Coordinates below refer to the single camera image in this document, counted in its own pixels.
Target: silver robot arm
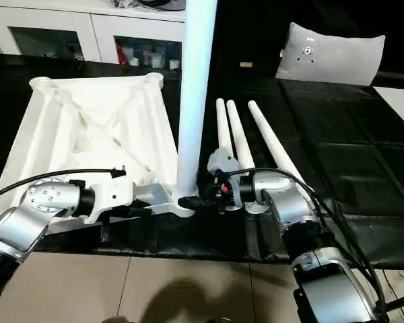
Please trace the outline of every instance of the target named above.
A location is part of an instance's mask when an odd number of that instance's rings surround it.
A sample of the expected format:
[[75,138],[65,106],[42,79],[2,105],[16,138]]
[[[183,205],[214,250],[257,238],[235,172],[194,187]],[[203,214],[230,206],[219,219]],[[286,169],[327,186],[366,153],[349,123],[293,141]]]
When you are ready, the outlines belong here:
[[[302,322],[378,322],[375,305],[352,273],[347,261],[326,234],[314,205],[293,180],[275,172],[253,175],[222,174],[239,169],[238,162],[223,149],[210,157],[208,171],[216,187],[215,206],[242,206],[256,201],[269,205],[277,220],[278,234],[292,260],[299,289],[294,297]],[[194,196],[182,206],[208,205]]]
[[0,214],[0,294],[46,233],[54,217],[81,217],[96,222],[113,207],[130,205],[133,183],[126,176],[85,188],[85,182],[45,178],[31,184],[17,207]]
[[299,186],[281,174],[252,177],[258,204],[269,205],[278,219],[281,238],[292,259],[299,285],[294,293],[303,322],[377,322],[374,304],[340,251],[323,236],[312,203]]

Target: white pipe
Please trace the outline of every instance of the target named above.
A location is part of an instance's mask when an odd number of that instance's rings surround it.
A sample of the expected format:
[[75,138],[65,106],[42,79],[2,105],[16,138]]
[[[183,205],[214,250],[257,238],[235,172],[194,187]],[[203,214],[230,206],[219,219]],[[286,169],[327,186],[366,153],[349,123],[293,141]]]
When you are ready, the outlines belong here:
[[234,136],[236,155],[242,168],[253,168],[255,163],[251,156],[250,148],[248,147],[247,139],[242,128],[240,116],[236,110],[236,105],[233,100],[229,100],[226,103],[228,107],[228,114],[230,120],[230,127],[232,128],[232,134]]
[[280,143],[280,140],[278,140],[271,126],[267,122],[267,119],[265,119],[263,116],[263,113],[257,106],[257,103],[255,101],[250,101],[248,103],[248,107],[250,108],[251,114],[253,115],[253,118],[255,119],[257,126],[262,133],[263,139],[265,140],[277,166],[283,170],[289,171],[299,180],[304,181],[295,164],[283,148],[283,145]]
[[217,0],[188,0],[184,24],[178,171],[174,198],[197,194],[203,114]]
[[[240,116],[236,110],[235,102],[229,100],[226,104],[228,107],[228,114],[230,120],[230,126],[232,128],[232,134],[234,136],[236,154],[238,155],[238,161],[242,168],[254,168],[255,162],[251,155],[250,147],[248,146],[247,139],[245,137],[244,129],[242,128]],[[269,207],[266,205],[259,205],[256,202],[245,203],[245,209],[251,214],[260,214],[265,212]]]
[[217,130],[218,130],[218,147],[226,150],[231,156],[234,155],[232,149],[232,140],[229,133],[229,122],[226,116],[226,107],[224,106],[223,99],[215,101],[217,108]]

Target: white cabinet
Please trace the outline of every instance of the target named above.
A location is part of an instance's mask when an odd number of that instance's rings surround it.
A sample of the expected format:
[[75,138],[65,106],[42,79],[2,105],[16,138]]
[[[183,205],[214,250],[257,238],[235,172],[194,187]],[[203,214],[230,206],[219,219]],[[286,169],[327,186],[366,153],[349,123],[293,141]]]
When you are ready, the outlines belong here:
[[117,45],[127,54],[129,48],[139,65],[147,64],[147,57],[160,52],[165,68],[171,59],[181,60],[182,41],[184,39],[183,22],[166,22],[133,17],[110,15],[92,15],[92,21],[100,57],[104,63],[119,63]]
[[184,19],[185,11],[119,9],[109,0],[0,0],[0,49],[104,63],[129,63],[132,53],[139,66],[158,66],[160,57],[168,69],[182,61]]
[[101,61],[90,14],[0,7],[0,48],[5,54]]

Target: tile floor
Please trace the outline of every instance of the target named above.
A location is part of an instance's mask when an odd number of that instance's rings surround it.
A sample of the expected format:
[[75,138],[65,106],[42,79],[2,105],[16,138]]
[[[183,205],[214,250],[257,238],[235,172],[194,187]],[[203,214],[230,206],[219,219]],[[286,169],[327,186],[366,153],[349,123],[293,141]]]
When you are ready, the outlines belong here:
[[[386,273],[404,295],[404,279]],[[392,300],[382,273],[380,279]],[[0,299],[0,323],[101,323],[115,316],[134,323],[294,323],[295,288],[289,266],[33,253]],[[403,322],[398,312],[391,319]]]

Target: black plastic sheet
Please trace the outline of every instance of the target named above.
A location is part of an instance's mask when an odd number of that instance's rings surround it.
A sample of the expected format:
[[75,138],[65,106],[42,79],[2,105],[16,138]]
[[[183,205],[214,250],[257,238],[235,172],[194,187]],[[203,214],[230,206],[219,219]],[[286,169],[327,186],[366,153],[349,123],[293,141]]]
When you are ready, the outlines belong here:
[[[0,55],[0,175],[30,100],[31,78],[141,75],[149,70]],[[165,74],[162,90],[178,141],[180,77]],[[210,81],[200,160],[203,185],[217,148],[215,99],[236,102],[256,166],[275,162],[248,110],[255,100],[301,175],[324,199],[336,199],[358,242],[378,268],[404,269],[404,122],[371,87],[280,81]],[[188,219],[173,214],[113,223],[100,243],[100,226],[52,234],[37,250],[166,258],[288,262],[270,214],[217,214]]]

